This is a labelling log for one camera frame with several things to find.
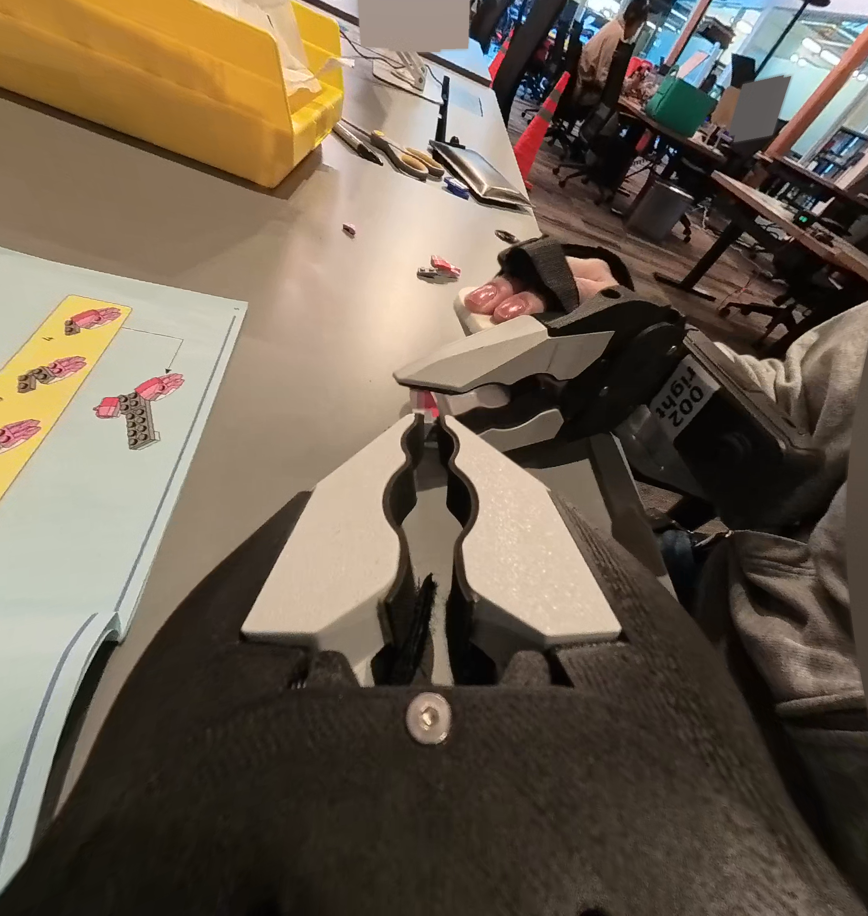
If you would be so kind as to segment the open instruction booklet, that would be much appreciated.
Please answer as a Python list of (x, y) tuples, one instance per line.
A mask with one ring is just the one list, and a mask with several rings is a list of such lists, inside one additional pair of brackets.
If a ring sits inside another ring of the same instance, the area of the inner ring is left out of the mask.
[(121, 641), (247, 312), (0, 247), (0, 892)]

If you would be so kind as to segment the person's jeans leg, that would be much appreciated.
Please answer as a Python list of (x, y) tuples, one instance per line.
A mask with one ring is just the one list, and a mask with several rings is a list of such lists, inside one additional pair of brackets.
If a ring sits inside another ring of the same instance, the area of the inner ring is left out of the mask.
[(655, 532), (655, 538), (676, 596), (680, 604), (690, 609), (702, 567), (695, 553), (694, 534), (680, 528), (666, 528)]

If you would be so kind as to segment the person's right forearm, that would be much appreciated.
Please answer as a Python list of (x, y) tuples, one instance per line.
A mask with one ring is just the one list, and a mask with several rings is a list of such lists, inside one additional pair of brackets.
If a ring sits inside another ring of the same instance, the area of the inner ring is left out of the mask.
[(833, 475), (846, 478), (857, 396), (868, 350), (868, 301), (799, 337), (782, 358), (717, 347), (824, 453)]

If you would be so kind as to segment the scissors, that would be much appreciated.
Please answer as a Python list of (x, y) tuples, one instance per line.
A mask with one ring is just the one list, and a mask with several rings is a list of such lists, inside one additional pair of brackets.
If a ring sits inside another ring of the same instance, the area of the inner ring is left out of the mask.
[(426, 152), (400, 146), (380, 130), (369, 134), (371, 145), (402, 174), (422, 181), (440, 181), (446, 171)]

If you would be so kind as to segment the person's right hand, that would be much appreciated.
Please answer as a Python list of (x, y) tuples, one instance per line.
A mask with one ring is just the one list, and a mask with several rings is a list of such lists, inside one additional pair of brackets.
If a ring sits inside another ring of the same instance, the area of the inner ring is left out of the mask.
[[(565, 259), (577, 287), (578, 303), (611, 289), (619, 281), (609, 263), (601, 258)], [(497, 276), (462, 297), (466, 311), (486, 316), (493, 324), (506, 323), (522, 315), (553, 311), (545, 296), (524, 285), (523, 281)]]

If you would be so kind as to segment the orange traffic cone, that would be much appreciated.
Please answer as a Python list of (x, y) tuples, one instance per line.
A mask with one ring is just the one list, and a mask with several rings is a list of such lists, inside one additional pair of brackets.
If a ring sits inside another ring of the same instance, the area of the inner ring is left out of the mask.
[(556, 108), (565, 92), (569, 79), (570, 72), (565, 71), (560, 76), (549, 95), (544, 99), (542, 105), (539, 107), (533, 119), (514, 146), (513, 152), (523, 180), (523, 186), (526, 190), (532, 188), (532, 184), (529, 181), (531, 169), (542, 147), (545, 135), (552, 125)]

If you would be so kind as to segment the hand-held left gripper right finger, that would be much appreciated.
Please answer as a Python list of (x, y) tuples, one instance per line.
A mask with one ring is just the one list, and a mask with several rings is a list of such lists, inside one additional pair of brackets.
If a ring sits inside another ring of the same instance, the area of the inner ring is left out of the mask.
[(548, 487), (444, 418), (447, 507), (460, 524), (445, 638), (456, 681), (496, 681), (514, 655), (618, 641), (622, 625)]

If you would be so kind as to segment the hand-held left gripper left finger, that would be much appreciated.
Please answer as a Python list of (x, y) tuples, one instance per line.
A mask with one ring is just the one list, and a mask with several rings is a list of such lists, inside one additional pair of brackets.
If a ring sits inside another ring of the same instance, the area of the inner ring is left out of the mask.
[(404, 522), (417, 504), (418, 415), (391, 427), (323, 478), (245, 618), (246, 640), (336, 652), (359, 683), (394, 646), (389, 612), (413, 601)]

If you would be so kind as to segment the black upright stand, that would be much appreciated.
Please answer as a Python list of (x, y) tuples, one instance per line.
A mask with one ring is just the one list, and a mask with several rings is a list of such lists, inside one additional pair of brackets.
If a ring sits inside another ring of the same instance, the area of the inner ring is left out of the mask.
[(457, 135), (453, 135), (451, 138), (448, 138), (448, 125), (449, 125), (449, 114), (450, 114), (450, 76), (444, 75), (440, 81), (441, 97), (439, 105), (439, 114), (436, 125), (435, 137), (432, 141), (433, 143), (438, 143), (441, 145), (450, 146), (456, 149), (466, 149), (466, 146), (461, 143)]

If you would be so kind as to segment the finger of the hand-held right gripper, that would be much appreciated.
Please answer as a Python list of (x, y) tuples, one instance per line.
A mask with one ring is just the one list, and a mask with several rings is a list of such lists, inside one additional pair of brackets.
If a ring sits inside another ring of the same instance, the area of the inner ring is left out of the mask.
[(434, 398), (441, 415), (454, 417), (499, 452), (551, 441), (563, 426), (561, 411), (536, 395), (472, 390), (462, 394), (435, 393)]
[(399, 385), (434, 392), (470, 392), (513, 385), (531, 376), (568, 381), (606, 350), (613, 332), (563, 333), (537, 317), (517, 317), (440, 347), (394, 372)]

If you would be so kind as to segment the pile of white paper bags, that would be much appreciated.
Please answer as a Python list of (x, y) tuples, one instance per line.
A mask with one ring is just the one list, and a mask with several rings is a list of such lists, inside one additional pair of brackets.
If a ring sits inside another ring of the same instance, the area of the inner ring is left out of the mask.
[(296, 23), (290, 1), (228, 1), (229, 14), (272, 36), (282, 65), (285, 92), (292, 96), (301, 92), (320, 92), (320, 75), (341, 72), (353, 64), (332, 52), (325, 63), (314, 68), (308, 64), (305, 44)]

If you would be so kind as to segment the grey trash can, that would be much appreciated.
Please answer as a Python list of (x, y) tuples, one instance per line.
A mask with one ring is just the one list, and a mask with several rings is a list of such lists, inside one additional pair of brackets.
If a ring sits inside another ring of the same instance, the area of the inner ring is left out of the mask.
[(693, 196), (685, 189), (659, 177), (649, 177), (624, 216), (624, 226), (632, 235), (655, 243), (666, 241), (686, 216)]

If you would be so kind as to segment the green bag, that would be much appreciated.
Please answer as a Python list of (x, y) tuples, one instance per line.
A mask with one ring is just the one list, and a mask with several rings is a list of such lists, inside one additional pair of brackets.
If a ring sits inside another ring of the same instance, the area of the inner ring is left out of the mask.
[(717, 101), (676, 74), (667, 75), (645, 105), (646, 115), (683, 138), (691, 138)]

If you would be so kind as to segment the person's grey sweatshirt torso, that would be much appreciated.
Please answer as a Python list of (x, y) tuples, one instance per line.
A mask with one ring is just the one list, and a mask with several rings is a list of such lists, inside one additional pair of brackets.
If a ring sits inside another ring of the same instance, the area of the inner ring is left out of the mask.
[(703, 574), (697, 620), (766, 740), (868, 752), (848, 575), (847, 452), (826, 452), (786, 525), (737, 530)]

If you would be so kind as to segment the black marker pen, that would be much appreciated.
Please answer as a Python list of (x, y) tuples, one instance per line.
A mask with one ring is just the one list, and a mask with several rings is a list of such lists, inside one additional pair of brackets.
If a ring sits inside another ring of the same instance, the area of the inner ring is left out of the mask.
[(339, 121), (334, 125), (333, 133), (362, 160), (377, 166), (383, 166), (383, 158), (379, 147), (368, 136), (359, 132), (352, 125)]

